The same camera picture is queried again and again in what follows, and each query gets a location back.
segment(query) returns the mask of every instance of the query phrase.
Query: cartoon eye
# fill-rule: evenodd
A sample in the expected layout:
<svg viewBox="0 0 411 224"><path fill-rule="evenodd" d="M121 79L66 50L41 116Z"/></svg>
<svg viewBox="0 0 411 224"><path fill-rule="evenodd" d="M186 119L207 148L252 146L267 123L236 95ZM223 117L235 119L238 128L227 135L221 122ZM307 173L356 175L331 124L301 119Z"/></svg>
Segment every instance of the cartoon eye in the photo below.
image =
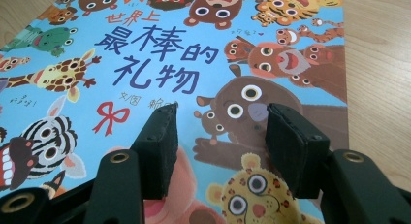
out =
<svg viewBox="0 0 411 224"><path fill-rule="evenodd" d="M246 85L242 88L241 96L247 101L256 101L262 95L262 91L260 87L256 85Z"/></svg>
<svg viewBox="0 0 411 224"><path fill-rule="evenodd" d="M247 210L247 201L239 195L235 195L229 204L230 213L233 215L242 215Z"/></svg>
<svg viewBox="0 0 411 224"><path fill-rule="evenodd" d="M225 18L225 17L230 16L230 11L228 11L228 10L220 10L220 11L218 11L215 15L216 15L217 17L220 17L220 18Z"/></svg>
<svg viewBox="0 0 411 224"><path fill-rule="evenodd" d="M72 84L72 82L73 82L73 78L64 79L64 84L66 84L66 85L70 85L70 84Z"/></svg>
<svg viewBox="0 0 411 224"><path fill-rule="evenodd" d="M89 3L89 4L87 4L87 6L85 6L85 8L86 9L93 9L93 8L95 8L97 5L96 5L96 3Z"/></svg>
<svg viewBox="0 0 411 224"><path fill-rule="evenodd" d="M208 119L213 119L215 117L215 113L209 112L206 116L208 117Z"/></svg>
<svg viewBox="0 0 411 224"><path fill-rule="evenodd" d="M111 3L112 2L112 0L103 0L103 3L104 4L109 4L109 3Z"/></svg>
<svg viewBox="0 0 411 224"><path fill-rule="evenodd" d="M272 48L261 48L261 54L263 56L271 56L274 53L274 49Z"/></svg>
<svg viewBox="0 0 411 224"><path fill-rule="evenodd" d="M238 104L232 104L227 108L227 114L233 119L240 118L243 113L244 109Z"/></svg>
<svg viewBox="0 0 411 224"><path fill-rule="evenodd" d="M57 155L57 148L55 146L50 147L46 152L45 152L45 157L46 159L50 160Z"/></svg>
<svg viewBox="0 0 411 224"><path fill-rule="evenodd" d="M269 64L268 62L263 62L263 63L261 63L259 66L258 66L258 68L260 69L260 70L263 70L263 71L267 71L267 72L270 72L271 71L271 64Z"/></svg>
<svg viewBox="0 0 411 224"><path fill-rule="evenodd" d="M272 1L272 4L273 4L275 7L282 7L282 6L284 6L284 2L281 1L281 0L274 0L274 1Z"/></svg>
<svg viewBox="0 0 411 224"><path fill-rule="evenodd" d="M297 14L297 11L294 9L287 9L285 12L290 16L295 16Z"/></svg>
<svg viewBox="0 0 411 224"><path fill-rule="evenodd" d="M200 7L198 9L196 9L196 14L199 15L199 16L207 15L208 12L209 12L209 9L205 8L205 7Z"/></svg>
<svg viewBox="0 0 411 224"><path fill-rule="evenodd" d="M286 41L285 41L285 39L278 39L278 44L281 44L281 45L285 45L285 43L286 43Z"/></svg>
<svg viewBox="0 0 411 224"><path fill-rule="evenodd" d="M267 181L261 175L253 175L251 178L248 179L248 188L254 194L261 194L266 190Z"/></svg>
<svg viewBox="0 0 411 224"><path fill-rule="evenodd" d="M217 124L217 125L215 126L215 129L216 129L218 132L223 132L223 131L224 131L224 127L223 127L223 125L221 125L221 124Z"/></svg>
<svg viewBox="0 0 411 224"><path fill-rule="evenodd" d="M78 31L77 28L71 28L70 31L69 31L69 33L70 33L70 34L75 34L75 33L77 33L77 31Z"/></svg>
<svg viewBox="0 0 411 224"><path fill-rule="evenodd" d="M52 133L51 128L45 128L44 130L42 130L42 133L40 133L40 137L42 137L43 139L47 138L48 136L50 136L50 134Z"/></svg>
<svg viewBox="0 0 411 224"><path fill-rule="evenodd" d="M71 45L73 43L73 39L67 39L65 42L64 42L64 45L65 46L69 46L69 45Z"/></svg>

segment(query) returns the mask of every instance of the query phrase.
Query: cartoon ear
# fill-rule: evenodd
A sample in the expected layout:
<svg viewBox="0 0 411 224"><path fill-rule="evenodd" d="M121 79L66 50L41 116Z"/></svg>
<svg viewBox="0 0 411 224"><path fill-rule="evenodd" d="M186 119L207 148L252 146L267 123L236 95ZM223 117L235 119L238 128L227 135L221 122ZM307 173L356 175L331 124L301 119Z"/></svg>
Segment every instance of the cartoon ear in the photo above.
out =
<svg viewBox="0 0 411 224"><path fill-rule="evenodd" d="M50 108L48 108L47 116L58 116L63 110L65 101L66 96L60 96L57 100L55 100L51 104Z"/></svg>
<svg viewBox="0 0 411 224"><path fill-rule="evenodd" d="M223 196L223 186L212 183L206 191L206 199L215 206L221 206L221 197Z"/></svg>
<svg viewBox="0 0 411 224"><path fill-rule="evenodd" d="M86 61L88 59L90 59L91 57L93 57L94 53L96 52L96 49L92 48L91 50L87 51L83 56L82 56L82 60Z"/></svg>
<svg viewBox="0 0 411 224"><path fill-rule="evenodd" d="M79 89L76 87L70 88L70 90L67 92L67 99L70 102L75 103L79 99Z"/></svg>
<svg viewBox="0 0 411 224"><path fill-rule="evenodd" d="M199 23L199 21L192 18L192 17L188 17L188 18L184 19L184 24L189 26L189 27L195 26L198 23Z"/></svg>
<svg viewBox="0 0 411 224"><path fill-rule="evenodd" d="M261 159L257 154L246 153L241 156L243 169L261 168Z"/></svg>

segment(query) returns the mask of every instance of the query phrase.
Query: cartoon nose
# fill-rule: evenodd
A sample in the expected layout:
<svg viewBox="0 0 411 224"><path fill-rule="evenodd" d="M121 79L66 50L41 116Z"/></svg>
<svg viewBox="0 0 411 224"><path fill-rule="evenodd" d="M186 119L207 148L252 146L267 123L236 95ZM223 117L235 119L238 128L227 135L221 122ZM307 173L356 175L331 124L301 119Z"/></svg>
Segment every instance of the cartoon nose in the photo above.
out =
<svg viewBox="0 0 411 224"><path fill-rule="evenodd" d="M284 57L282 56L277 56L277 63L281 63L284 61Z"/></svg>
<svg viewBox="0 0 411 224"><path fill-rule="evenodd" d="M253 213L256 217L260 218L264 216L266 209L262 205L256 204L253 206Z"/></svg>

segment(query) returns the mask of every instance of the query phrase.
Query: cartoon giraffe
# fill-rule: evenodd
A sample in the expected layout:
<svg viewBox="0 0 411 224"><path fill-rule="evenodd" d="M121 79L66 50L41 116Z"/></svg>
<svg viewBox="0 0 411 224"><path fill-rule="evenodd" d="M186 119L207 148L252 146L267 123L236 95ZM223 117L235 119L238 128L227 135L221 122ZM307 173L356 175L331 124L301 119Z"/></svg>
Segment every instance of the cartoon giraffe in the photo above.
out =
<svg viewBox="0 0 411 224"><path fill-rule="evenodd" d="M83 81L84 86L87 88L96 84L94 78L87 80L84 77L89 65L100 63L101 56L95 56L91 62L85 63L86 60L94 55L94 52L95 49L93 48L86 52L82 58L71 58L56 65L48 65L45 69L36 73L3 79L8 81L7 88L34 84L39 88L49 91L68 91L68 100L75 103L79 99L77 84L80 81Z"/></svg>
<svg viewBox="0 0 411 224"><path fill-rule="evenodd" d="M18 65L26 64L30 61L30 57L7 57L0 54L0 72L7 72Z"/></svg>

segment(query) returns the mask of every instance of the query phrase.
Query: wooden table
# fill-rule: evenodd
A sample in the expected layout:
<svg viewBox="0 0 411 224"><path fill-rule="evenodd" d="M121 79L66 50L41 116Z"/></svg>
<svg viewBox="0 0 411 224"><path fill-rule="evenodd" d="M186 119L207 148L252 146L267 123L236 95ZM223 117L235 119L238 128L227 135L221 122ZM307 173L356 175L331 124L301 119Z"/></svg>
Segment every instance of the wooden table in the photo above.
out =
<svg viewBox="0 0 411 224"><path fill-rule="evenodd" d="M0 0L0 46L53 1ZM345 0L344 13L350 147L411 191L409 1Z"/></svg>

